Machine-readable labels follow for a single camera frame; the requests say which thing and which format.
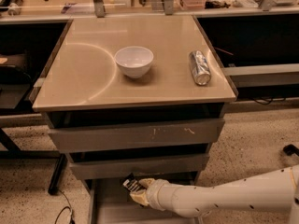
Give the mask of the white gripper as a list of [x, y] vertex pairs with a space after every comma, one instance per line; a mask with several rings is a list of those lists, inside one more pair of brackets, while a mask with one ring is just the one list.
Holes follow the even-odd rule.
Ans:
[[171, 184], [164, 179], [143, 178], [139, 184], [147, 190], [133, 191], [131, 198], [142, 206], [164, 211], [171, 209]]

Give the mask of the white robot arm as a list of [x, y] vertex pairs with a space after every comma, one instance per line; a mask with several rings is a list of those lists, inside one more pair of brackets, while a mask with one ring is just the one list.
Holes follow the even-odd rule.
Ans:
[[288, 211], [288, 224], [299, 224], [299, 165], [234, 182], [199, 187], [146, 178], [145, 187], [130, 193], [144, 206], [181, 217], [200, 217], [212, 210]]

